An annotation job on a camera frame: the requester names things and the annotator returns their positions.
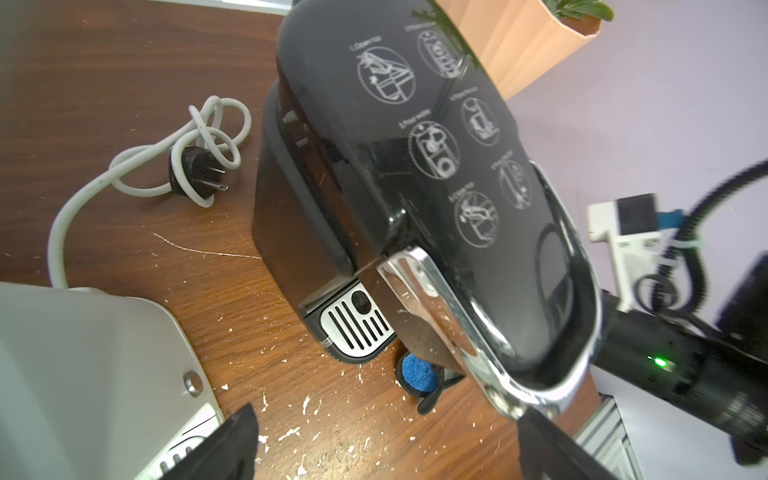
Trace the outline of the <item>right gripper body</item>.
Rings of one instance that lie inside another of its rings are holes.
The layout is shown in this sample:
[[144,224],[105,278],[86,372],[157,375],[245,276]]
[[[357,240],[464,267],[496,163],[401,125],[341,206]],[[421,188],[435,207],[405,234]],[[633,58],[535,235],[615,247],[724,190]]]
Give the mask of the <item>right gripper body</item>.
[[767,364],[602,293],[592,363],[746,444],[767,442]]

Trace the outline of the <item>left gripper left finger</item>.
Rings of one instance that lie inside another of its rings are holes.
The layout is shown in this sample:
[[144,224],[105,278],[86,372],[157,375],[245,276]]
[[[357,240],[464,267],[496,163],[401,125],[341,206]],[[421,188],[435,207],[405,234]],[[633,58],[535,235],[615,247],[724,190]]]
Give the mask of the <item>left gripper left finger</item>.
[[162,479],[251,480],[258,446],[259,423],[253,406],[247,403]]

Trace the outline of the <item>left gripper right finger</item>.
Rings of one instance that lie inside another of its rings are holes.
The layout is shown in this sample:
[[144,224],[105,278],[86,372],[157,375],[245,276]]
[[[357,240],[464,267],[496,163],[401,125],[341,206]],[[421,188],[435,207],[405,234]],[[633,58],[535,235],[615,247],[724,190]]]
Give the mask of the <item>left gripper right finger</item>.
[[524,479],[614,480],[615,476],[534,409],[517,421]]

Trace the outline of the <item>blue grey microfiber cloth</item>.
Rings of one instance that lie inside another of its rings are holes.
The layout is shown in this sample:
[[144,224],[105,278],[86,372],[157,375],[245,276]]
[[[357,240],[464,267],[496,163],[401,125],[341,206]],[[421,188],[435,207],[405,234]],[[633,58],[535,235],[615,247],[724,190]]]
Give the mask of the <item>blue grey microfiber cloth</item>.
[[465,379],[464,375],[419,359],[411,353],[400,357],[395,373],[403,390],[420,400],[417,411],[422,416],[434,410],[445,390]]

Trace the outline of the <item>white coffee machine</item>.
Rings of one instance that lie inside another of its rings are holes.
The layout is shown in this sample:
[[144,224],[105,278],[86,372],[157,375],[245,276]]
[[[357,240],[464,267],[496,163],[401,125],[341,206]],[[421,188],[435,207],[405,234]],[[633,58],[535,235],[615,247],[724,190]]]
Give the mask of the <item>white coffee machine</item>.
[[159,479],[223,421],[165,307],[2,284],[3,478]]

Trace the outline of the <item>black coffee machine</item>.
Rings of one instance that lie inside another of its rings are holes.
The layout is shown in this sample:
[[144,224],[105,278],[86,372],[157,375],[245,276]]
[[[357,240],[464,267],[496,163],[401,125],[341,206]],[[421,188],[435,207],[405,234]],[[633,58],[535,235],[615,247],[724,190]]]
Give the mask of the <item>black coffee machine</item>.
[[252,234],[322,348],[399,339],[516,419],[563,413],[600,290],[505,100],[433,1],[297,1],[265,100]]

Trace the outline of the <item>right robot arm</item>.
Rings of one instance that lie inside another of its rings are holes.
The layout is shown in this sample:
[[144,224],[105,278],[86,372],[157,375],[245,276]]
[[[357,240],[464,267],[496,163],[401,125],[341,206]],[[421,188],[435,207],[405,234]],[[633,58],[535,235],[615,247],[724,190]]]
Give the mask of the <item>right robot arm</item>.
[[699,229],[766,176],[760,161],[689,212],[660,212],[653,194],[588,208],[589,239],[607,244],[617,289],[603,295],[594,365],[726,433],[745,467],[767,458],[767,256],[710,324],[698,315],[708,293]]

